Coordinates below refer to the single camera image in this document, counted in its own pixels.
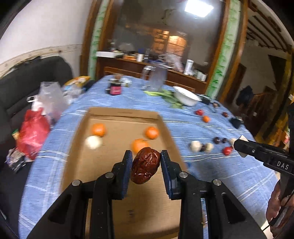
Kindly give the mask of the right bare hand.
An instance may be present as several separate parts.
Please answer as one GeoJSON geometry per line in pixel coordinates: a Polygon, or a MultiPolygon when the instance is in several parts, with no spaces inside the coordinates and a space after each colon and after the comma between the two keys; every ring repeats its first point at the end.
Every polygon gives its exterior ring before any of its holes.
{"type": "MultiPolygon", "coordinates": [[[[268,202],[268,207],[266,211],[266,219],[268,223],[278,215],[279,211],[281,210],[281,207],[284,206],[289,199],[289,197],[285,197],[282,200],[279,200],[280,193],[281,193],[281,185],[280,185],[280,181],[278,181],[274,187],[274,190],[271,194],[271,198],[269,199],[269,202],[268,202]]],[[[273,226],[270,227],[270,231],[273,237],[278,235],[279,232],[284,227],[284,225],[289,221],[289,218],[293,212],[293,196],[288,201],[286,206],[288,207],[288,212],[282,219],[280,225],[278,227],[273,227],[273,226]]]]}

